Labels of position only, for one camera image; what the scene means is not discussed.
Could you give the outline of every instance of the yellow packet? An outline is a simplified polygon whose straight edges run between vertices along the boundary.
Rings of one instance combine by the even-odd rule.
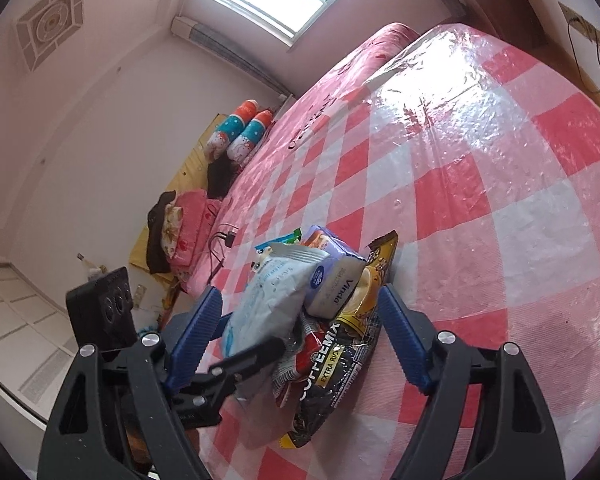
[[[398,245],[398,233],[391,231],[369,244],[371,254],[368,264],[362,270],[360,280],[349,301],[336,316],[335,321],[346,324],[362,337],[366,332],[368,320],[378,301],[378,292],[384,284],[386,274],[394,259]]]

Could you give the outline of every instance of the blue gripper pad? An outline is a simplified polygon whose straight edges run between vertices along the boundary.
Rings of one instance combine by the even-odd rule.
[[[429,395],[435,386],[429,375],[435,327],[423,313],[409,310],[391,284],[380,289],[378,313],[407,381]]]
[[[162,331],[168,355],[164,387],[176,394],[196,373],[222,314],[222,294],[208,286],[189,312],[178,314]]]
[[[211,341],[214,341],[215,339],[220,339],[222,337],[222,333],[226,328],[226,324],[229,323],[229,320],[231,319],[231,314],[232,313],[225,314],[220,318],[220,321],[218,321],[218,326],[216,326],[214,334],[211,336]]]

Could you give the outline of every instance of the yellow blanket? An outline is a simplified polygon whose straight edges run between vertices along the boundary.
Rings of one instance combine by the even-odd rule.
[[[183,193],[192,189],[206,189],[206,167],[208,164],[206,163],[202,149],[211,134],[226,118],[226,115],[216,115],[216,118],[211,121],[211,124],[196,143],[195,148],[189,153],[189,156],[178,170],[178,173],[171,179],[171,182],[165,188],[165,191],[174,190],[177,193]],[[145,225],[129,255],[129,263],[145,272],[149,272],[149,267],[146,264],[146,245],[148,240],[149,228]],[[154,277],[163,285],[168,285],[173,280],[173,275],[170,273],[154,274]]]

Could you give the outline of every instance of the pink pillow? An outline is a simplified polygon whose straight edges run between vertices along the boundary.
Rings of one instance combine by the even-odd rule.
[[[200,222],[206,211],[206,191],[194,189],[176,198],[176,206],[182,208],[182,227],[173,258],[168,258],[172,266],[189,266],[196,253]]]
[[[195,264],[196,260],[201,254],[208,252],[209,248],[207,243],[211,236],[211,229],[216,223],[220,206],[222,205],[221,200],[206,199],[205,212],[202,215],[202,222],[200,222],[200,231],[198,232],[198,240],[196,241],[196,249],[194,250],[194,257],[191,260],[191,264]]]

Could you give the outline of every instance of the ceiling vent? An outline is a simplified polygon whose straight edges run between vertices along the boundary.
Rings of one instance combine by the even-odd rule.
[[[16,23],[18,41],[31,72],[82,27],[82,0],[40,0]]]

